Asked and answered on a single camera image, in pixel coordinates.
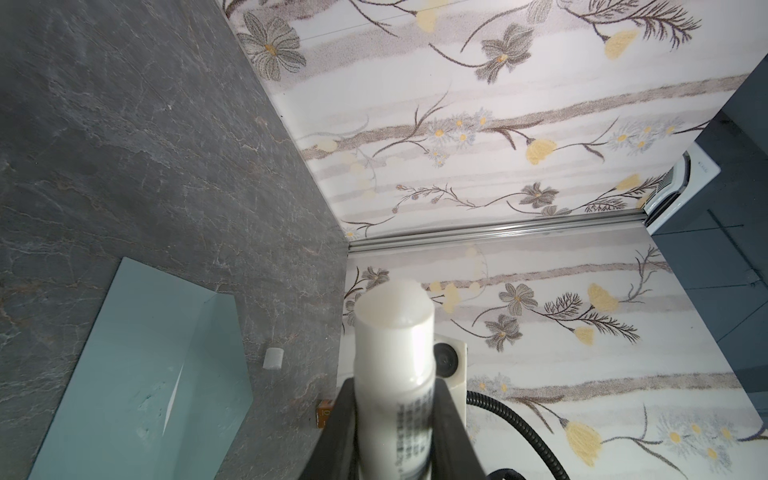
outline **ceiling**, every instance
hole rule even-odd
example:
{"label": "ceiling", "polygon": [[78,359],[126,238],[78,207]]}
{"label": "ceiling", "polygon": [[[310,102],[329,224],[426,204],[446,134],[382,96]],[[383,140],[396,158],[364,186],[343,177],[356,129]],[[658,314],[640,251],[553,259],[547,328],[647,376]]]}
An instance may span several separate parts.
{"label": "ceiling", "polygon": [[639,207],[768,2],[225,0],[348,239]]}

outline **white cylindrical bottle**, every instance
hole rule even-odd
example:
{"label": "white cylindrical bottle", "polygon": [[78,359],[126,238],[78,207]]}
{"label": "white cylindrical bottle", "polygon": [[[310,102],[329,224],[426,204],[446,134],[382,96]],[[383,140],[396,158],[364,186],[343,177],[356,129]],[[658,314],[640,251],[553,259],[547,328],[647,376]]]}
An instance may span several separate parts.
{"label": "white cylindrical bottle", "polygon": [[357,442],[364,480],[416,480],[429,466],[435,307],[413,280],[355,304]]}

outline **yellow flower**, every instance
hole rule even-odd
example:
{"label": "yellow flower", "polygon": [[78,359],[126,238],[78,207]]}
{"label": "yellow flower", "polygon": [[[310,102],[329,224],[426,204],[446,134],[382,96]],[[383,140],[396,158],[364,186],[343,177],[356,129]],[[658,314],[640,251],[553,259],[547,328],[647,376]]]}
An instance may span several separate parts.
{"label": "yellow flower", "polygon": [[594,467],[594,461],[603,447],[600,434],[583,423],[561,420],[562,423],[565,424],[565,438],[571,449],[584,463]]}
{"label": "yellow flower", "polygon": [[645,202],[648,201],[650,198],[650,194],[645,194],[641,198],[637,199],[637,203],[634,205],[635,208],[642,208],[645,205]]}
{"label": "yellow flower", "polygon": [[458,294],[458,288],[453,283],[449,283],[445,286],[445,299],[451,303],[459,303],[462,301],[461,296]]}
{"label": "yellow flower", "polygon": [[326,153],[336,151],[337,148],[339,148],[339,144],[330,138],[323,138],[321,141],[317,142],[317,149]]}
{"label": "yellow flower", "polygon": [[416,12],[416,24],[423,31],[432,33],[435,31],[435,23],[437,22],[437,12],[435,10],[421,10]]}
{"label": "yellow flower", "polygon": [[574,335],[579,342],[585,345],[591,345],[594,342],[594,329],[589,326],[578,326],[574,330]]}
{"label": "yellow flower", "polygon": [[590,303],[598,312],[611,313],[619,307],[619,301],[596,283],[589,286],[587,295],[589,295]]}
{"label": "yellow flower", "polygon": [[528,145],[528,149],[525,151],[525,158],[533,165],[538,165],[538,162],[544,160],[557,147],[558,145],[552,140],[534,140]]}
{"label": "yellow flower", "polygon": [[634,174],[620,181],[616,186],[616,190],[629,190],[637,185],[640,185],[640,175]]}
{"label": "yellow flower", "polygon": [[429,0],[423,10],[416,12],[416,24],[419,28],[427,33],[434,32],[437,22],[437,7],[442,7],[448,2],[449,0]]}
{"label": "yellow flower", "polygon": [[445,286],[445,302],[442,304],[442,309],[446,313],[453,313],[454,308],[462,301],[461,295],[458,293],[458,288],[453,283],[449,283]]}
{"label": "yellow flower", "polygon": [[637,37],[640,30],[624,30],[610,37],[605,42],[605,56],[609,60],[616,60],[624,53],[630,43]]}

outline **gray flower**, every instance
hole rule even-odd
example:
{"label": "gray flower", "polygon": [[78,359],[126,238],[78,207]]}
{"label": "gray flower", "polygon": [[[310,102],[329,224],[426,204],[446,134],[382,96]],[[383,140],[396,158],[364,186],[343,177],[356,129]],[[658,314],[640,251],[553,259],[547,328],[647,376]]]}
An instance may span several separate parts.
{"label": "gray flower", "polygon": [[515,344],[515,340],[523,336],[520,333],[518,319],[505,315],[498,316],[498,322],[485,322],[485,326],[491,330],[492,335],[485,339],[485,343],[497,352],[504,351],[504,341],[507,340],[510,345]]}
{"label": "gray flower", "polygon": [[491,377],[487,375],[473,376],[467,379],[467,390],[490,396],[493,394],[493,389],[489,388],[491,382]]}
{"label": "gray flower", "polygon": [[456,128],[449,118],[431,121],[426,126],[427,141],[442,147],[452,140],[451,132]]}
{"label": "gray flower", "polygon": [[538,302],[533,300],[533,290],[524,283],[518,285],[517,288],[514,288],[511,283],[507,283],[505,288],[507,291],[499,293],[498,298],[502,302],[509,303],[507,308],[512,315],[522,315],[522,307],[532,309],[538,306]]}
{"label": "gray flower", "polygon": [[511,23],[501,40],[483,40],[482,51],[488,61],[475,71],[478,80],[488,84],[496,82],[498,71],[507,66],[512,71],[516,65],[528,60],[528,49],[533,42],[533,28]]}
{"label": "gray flower", "polygon": [[363,272],[360,278],[364,280],[368,280],[366,289],[371,290],[376,285],[381,285],[384,282],[389,282],[389,270],[384,270],[383,268],[380,268],[376,272],[374,272],[373,267],[369,266],[368,270]]}
{"label": "gray flower", "polygon": [[528,23],[542,23],[552,9],[552,0],[533,0],[528,4]]}
{"label": "gray flower", "polygon": [[549,205],[554,201],[554,196],[559,194],[559,190],[546,187],[541,190],[541,182],[536,182],[533,185],[526,185],[523,187],[522,192],[528,196],[520,200],[521,205],[531,204],[533,208],[541,208],[544,205]]}
{"label": "gray flower", "polygon": [[561,208],[558,210],[557,205],[550,205],[541,209],[541,215],[543,217],[560,217],[561,215],[569,215],[571,210],[568,208]]}
{"label": "gray flower", "polygon": [[279,81],[281,65],[291,73],[306,66],[306,59],[296,51],[299,35],[285,20],[275,17],[264,28],[251,12],[245,12],[243,19],[250,35],[238,33],[237,38],[261,78]]}
{"label": "gray flower", "polygon": [[346,323],[347,325],[353,326],[355,325],[355,320],[357,320],[357,317],[355,316],[355,303],[357,302],[358,298],[362,295],[362,292],[358,292],[357,295],[355,295],[354,300],[347,300],[344,304],[344,308],[346,308],[346,313],[344,316],[346,316]]}

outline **floral wallpaper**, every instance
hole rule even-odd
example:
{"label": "floral wallpaper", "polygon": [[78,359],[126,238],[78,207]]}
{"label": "floral wallpaper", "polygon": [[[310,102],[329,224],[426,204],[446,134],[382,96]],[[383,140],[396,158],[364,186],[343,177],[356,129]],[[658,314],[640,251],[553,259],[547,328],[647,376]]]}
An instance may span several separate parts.
{"label": "floral wallpaper", "polygon": [[[765,477],[766,425],[641,225],[351,254],[339,386],[355,302],[398,278],[467,342],[468,388],[511,406],[571,478]],[[551,477],[492,414],[468,407],[467,430],[487,472]]]}
{"label": "floral wallpaper", "polygon": [[219,6],[350,240],[639,207],[768,51],[763,0]]}

